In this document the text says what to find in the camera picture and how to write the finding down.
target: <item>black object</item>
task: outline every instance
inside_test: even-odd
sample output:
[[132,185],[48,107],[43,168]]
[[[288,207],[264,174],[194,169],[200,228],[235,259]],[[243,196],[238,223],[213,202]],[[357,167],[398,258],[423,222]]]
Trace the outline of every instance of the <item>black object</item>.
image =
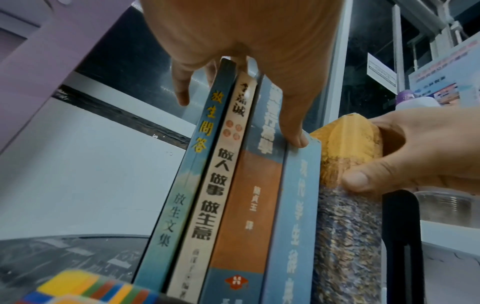
[[387,304],[423,304],[425,280],[419,202],[406,190],[387,193],[382,201]]

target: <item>fingernail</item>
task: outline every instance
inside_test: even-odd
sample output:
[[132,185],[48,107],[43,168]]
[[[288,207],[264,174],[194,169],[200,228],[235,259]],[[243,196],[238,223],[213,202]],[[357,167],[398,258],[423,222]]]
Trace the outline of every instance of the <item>fingernail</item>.
[[302,148],[306,147],[309,145],[309,140],[305,136],[305,134],[302,132],[300,135],[300,145]]
[[368,189],[369,178],[362,172],[357,171],[345,174],[343,182],[350,190],[365,191]]

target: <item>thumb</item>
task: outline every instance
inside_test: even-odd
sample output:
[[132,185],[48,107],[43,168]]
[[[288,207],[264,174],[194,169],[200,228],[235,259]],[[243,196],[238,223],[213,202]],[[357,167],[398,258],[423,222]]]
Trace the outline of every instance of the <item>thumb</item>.
[[353,192],[385,193],[396,185],[424,175],[422,163],[416,162],[416,159],[403,147],[393,154],[345,172],[342,186]]
[[285,139],[298,148],[306,147],[309,140],[302,130],[302,123],[313,98],[284,95],[279,117],[280,130]]

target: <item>book spine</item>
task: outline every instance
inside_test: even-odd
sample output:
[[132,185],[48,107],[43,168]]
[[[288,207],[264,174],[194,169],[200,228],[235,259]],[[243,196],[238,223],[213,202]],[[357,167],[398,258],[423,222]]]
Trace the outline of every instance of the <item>book spine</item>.
[[288,145],[263,282],[264,304],[310,303],[322,144],[308,141],[302,149]]
[[277,205],[285,139],[282,92],[264,77],[243,143],[200,303],[260,301]]
[[222,59],[198,125],[133,280],[136,285],[162,290],[211,154],[235,76],[235,63]]
[[229,195],[257,81],[241,72],[203,180],[167,295],[197,303]]

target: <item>multicolored striped object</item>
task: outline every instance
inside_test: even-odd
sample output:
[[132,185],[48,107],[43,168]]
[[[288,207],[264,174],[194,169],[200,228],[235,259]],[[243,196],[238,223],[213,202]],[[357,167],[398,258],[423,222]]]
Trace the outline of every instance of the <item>multicolored striped object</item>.
[[159,295],[82,270],[61,272],[16,304],[155,304]]

